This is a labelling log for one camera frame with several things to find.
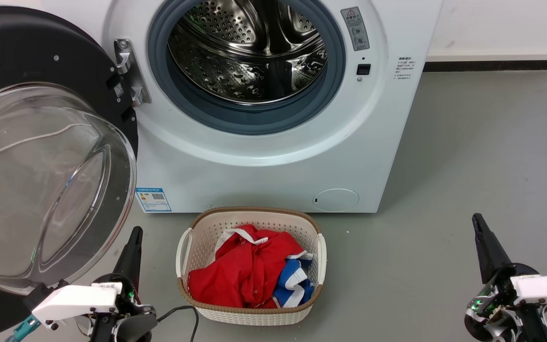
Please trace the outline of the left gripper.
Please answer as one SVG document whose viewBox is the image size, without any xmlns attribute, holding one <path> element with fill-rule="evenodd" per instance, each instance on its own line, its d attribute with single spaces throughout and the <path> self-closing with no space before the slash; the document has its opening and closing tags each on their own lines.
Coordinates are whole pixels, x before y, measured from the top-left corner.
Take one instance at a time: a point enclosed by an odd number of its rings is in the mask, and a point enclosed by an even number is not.
<svg viewBox="0 0 547 342">
<path fill-rule="evenodd" d="M 141 304 L 138 290 L 142 260 L 142 227 L 133 227 L 124 245 L 113 273 L 98 277 L 93 285 L 121 284 L 120 294 L 115 293 L 113 303 L 104 309 L 94 310 L 90 320 L 90 342 L 149 342 L 152 329 L 158 325 L 156 310 Z"/>
</svg>

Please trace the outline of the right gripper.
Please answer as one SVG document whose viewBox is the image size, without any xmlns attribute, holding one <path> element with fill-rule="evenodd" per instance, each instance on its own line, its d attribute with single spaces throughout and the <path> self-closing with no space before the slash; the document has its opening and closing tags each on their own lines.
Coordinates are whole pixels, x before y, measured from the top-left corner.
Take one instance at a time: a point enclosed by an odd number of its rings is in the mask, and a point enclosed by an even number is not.
<svg viewBox="0 0 547 342">
<path fill-rule="evenodd" d="M 512 264 L 482 214 L 472 215 L 475 247 L 484 287 L 468 304 L 466 330 L 481 342 L 547 342 L 547 303 L 517 299 L 515 276 L 537 276 L 524 264 Z"/>
</svg>

